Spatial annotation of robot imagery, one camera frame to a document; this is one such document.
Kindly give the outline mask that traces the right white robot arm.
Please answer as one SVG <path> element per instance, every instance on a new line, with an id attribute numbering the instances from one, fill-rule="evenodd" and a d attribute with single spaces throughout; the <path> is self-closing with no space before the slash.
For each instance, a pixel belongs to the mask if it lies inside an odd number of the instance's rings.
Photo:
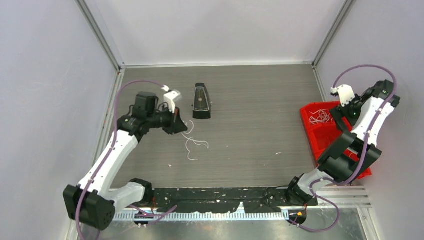
<path id="1" fill-rule="evenodd" d="M 289 204 L 306 204 L 327 185 L 351 183 L 380 158 L 378 134 L 401 99 L 395 90 L 389 80 L 376 82 L 362 95 L 347 84 L 331 88 L 340 103 L 330 113 L 341 135 L 319 156 L 317 168 L 292 179 L 285 191 Z"/>

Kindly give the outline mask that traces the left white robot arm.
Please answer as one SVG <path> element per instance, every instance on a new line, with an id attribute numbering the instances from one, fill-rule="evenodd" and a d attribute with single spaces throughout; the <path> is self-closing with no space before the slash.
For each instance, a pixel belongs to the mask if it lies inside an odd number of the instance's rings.
<path id="1" fill-rule="evenodd" d="M 129 154 L 151 129 L 162 129 L 169 135 L 187 131 L 176 106 L 179 98 L 179 91 L 169 90 L 158 108 L 156 94 L 141 91 L 136 95 L 130 112 L 116 121 L 106 148 L 91 170 L 76 186 L 68 185 L 64 189 L 63 198 L 70 219 L 103 231 L 116 213 L 135 203 L 148 207 L 153 202 L 152 184 L 139 178 L 117 190 L 110 191 L 110 188 Z"/>

